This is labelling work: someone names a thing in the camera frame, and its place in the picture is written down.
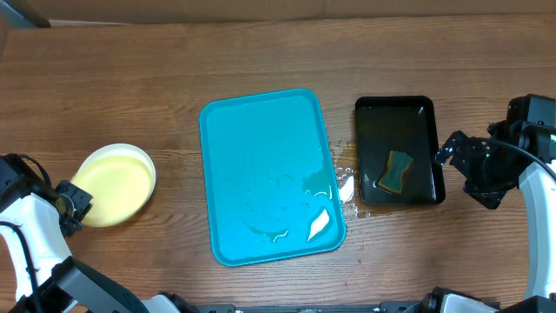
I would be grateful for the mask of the green rimmed plate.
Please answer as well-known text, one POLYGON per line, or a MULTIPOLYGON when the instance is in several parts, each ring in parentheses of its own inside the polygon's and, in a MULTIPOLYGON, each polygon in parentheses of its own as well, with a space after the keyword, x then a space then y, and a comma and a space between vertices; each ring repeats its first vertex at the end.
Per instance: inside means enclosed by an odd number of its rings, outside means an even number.
POLYGON ((71 182, 92 196, 83 223, 109 227, 138 212, 156 186, 156 167, 142 149, 113 143, 90 154, 71 182))

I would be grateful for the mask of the yellow green sponge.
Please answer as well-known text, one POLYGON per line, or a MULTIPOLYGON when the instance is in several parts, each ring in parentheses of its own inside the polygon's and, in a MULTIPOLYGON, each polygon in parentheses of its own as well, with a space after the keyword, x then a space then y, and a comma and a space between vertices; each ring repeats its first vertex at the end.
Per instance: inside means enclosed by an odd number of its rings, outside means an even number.
POLYGON ((386 167, 378 180, 377 186, 386 192, 401 194, 412 164, 413 158, 406 152, 390 150, 386 167))

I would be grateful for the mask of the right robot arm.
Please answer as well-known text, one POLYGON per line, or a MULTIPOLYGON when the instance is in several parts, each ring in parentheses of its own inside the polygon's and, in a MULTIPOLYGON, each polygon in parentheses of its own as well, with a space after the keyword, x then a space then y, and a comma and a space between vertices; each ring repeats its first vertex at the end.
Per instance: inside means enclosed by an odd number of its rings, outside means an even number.
POLYGON ((495 210, 504 195, 520 190, 526 205, 529 276, 522 301, 509 312, 555 310, 555 101, 529 94, 512 99, 506 119, 489 136, 455 131, 435 162, 449 163, 466 179, 464 191, 495 210))

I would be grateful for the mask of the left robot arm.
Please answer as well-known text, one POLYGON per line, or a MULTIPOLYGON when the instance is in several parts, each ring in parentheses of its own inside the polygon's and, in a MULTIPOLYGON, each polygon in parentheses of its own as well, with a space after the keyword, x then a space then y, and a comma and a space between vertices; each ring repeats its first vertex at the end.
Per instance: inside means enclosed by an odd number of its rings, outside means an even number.
POLYGON ((191 312, 176 294, 141 300, 71 255, 65 238, 82 229, 90 194, 68 181, 53 187, 31 157, 1 158, 1 235, 17 277, 15 312, 68 312, 81 304, 94 313, 191 312))

